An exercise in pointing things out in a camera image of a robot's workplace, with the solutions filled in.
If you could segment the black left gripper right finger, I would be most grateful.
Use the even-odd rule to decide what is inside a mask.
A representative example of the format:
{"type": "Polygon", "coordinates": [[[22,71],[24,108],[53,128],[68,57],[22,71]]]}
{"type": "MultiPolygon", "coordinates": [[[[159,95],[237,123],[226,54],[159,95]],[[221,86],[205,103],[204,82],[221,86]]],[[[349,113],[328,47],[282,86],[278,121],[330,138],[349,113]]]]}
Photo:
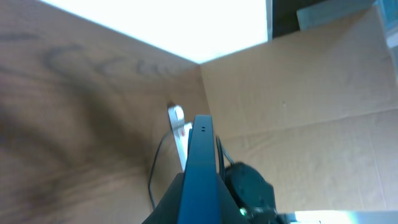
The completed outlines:
{"type": "Polygon", "coordinates": [[[229,193],[227,187],[217,174],[218,199],[221,213],[222,224],[249,224],[248,220],[243,217],[234,199],[229,193]]]}

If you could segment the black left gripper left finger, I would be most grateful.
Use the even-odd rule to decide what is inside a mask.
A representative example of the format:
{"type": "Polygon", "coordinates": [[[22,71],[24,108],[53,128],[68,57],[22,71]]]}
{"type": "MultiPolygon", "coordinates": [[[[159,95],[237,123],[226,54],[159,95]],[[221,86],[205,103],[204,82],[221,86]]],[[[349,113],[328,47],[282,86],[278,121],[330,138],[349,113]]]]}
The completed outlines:
{"type": "Polygon", "coordinates": [[[183,173],[178,173],[154,211],[142,224],[177,224],[183,173]]]}

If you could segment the blue smartphone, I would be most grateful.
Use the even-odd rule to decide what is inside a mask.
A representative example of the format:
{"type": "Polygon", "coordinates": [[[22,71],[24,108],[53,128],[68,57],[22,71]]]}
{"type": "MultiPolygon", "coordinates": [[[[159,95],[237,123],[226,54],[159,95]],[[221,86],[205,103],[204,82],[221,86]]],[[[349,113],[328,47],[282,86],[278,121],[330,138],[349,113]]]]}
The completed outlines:
{"type": "Polygon", "coordinates": [[[212,117],[197,115],[188,140],[178,224],[221,222],[217,179],[212,117]]]}

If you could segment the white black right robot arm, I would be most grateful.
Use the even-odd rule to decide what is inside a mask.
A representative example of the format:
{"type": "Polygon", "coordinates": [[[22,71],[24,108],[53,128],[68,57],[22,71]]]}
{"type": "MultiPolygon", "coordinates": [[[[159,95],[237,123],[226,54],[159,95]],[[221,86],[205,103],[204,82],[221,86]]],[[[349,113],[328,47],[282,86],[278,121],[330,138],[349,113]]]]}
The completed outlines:
{"type": "Polygon", "coordinates": [[[239,214],[249,223],[282,223],[276,209],[274,187],[253,167],[235,162],[216,137],[219,175],[239,214]]]}

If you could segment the white power strip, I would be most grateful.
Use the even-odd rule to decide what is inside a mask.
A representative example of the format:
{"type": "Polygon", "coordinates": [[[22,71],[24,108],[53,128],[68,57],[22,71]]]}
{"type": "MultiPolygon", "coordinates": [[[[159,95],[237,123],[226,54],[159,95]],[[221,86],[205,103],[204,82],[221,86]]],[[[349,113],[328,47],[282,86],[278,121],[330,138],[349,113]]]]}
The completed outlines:
{"type": "Polygon", "coordinates": [[[189,131],[192,129],[192,123],[174,123],[172,125],[175,144],[182,170],[185,170],[188,157],[188,139],[189,131]]]}

